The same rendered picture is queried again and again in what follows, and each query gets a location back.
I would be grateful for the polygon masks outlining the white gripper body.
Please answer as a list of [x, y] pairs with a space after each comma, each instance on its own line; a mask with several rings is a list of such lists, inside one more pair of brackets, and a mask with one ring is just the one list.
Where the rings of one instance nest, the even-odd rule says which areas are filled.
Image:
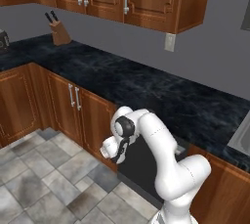
[[111, 156], [111, 161], [113, 163], [116, 163], [116, 164], [119, 164], [119, 163], [122, 163], [125, 158], [126, 158], [126, 150], [123, 151], [123, 153], [119, 156], [119, 158], [117, 158], [116, 156], [118, 155], [118, 151], [116, 150], [115, 152], [112, 153], [112, 156]]

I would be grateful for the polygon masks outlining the black dishwasher door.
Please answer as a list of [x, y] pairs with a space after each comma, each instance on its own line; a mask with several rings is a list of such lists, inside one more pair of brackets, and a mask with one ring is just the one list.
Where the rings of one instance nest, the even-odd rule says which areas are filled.
[[155, 158], [144, 138], [140, 136], [128, 147], [125, 160], [118, 165], [117, 178], [160, 209], [164, 200], [155, 191], [155, 176]]

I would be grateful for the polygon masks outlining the wooden base cupboard door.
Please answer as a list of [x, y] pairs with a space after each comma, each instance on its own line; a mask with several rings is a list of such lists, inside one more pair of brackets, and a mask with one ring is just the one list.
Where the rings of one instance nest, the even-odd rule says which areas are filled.
[[117, 165], [110, 159], [105, 159], [100, 151], [103, 141], [111, 136], [110, 121], [116, 106], [83, 88], [80, 89], [79, 101], [84, 149], [112, 171], [117, 172]]
[[74, 107], [72, 107], [70, 104], [68, 91], [68, 83], [70, 82], [50, 71], [47, 74], [47, 82], [54, 110], [56, 125], [64, 135], [81, 146], [81, 129], [78, 112], [76, 109], [76, 105], [74, 104]]

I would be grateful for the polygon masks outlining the wooden base cupboard beside dishwasher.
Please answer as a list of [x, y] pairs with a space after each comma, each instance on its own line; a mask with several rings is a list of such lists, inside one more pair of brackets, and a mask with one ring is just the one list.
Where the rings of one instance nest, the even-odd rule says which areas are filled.
[[198, 224], [250, 224], [250, 173], [195, 145], [187, 154], [205, 156], [212, 167], [190, 207]]

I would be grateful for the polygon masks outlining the wooden corner base cupboard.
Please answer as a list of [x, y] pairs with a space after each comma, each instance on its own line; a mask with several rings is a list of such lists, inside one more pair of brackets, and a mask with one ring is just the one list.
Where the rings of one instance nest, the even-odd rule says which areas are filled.
[[0, 147], [41, 126], [29, 66], [0, 72]]

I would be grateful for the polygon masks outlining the steel sink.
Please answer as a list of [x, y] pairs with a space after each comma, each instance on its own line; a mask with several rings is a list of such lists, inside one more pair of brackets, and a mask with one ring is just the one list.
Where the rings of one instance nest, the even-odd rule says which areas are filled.
[[250, 111], [232, 135], [228, 146], [250, 156]]

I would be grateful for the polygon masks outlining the wooden knife block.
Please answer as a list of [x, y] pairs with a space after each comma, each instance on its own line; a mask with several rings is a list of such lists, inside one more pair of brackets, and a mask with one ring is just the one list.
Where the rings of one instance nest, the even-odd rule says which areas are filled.
[[67, 31], [65, 30], [62, 22], [52, 22], [50, 24], [52, 30], [53, 42], [56, 46], [68, 44], [71, 42]]

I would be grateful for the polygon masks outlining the white wall outlet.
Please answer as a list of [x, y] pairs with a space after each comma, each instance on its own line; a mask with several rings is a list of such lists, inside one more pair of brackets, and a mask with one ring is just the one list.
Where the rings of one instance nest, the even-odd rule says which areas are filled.
[[167, 33], [165, 36], [164, 49], [169, 52], [173, 52], [175, 49], [176, 35]]

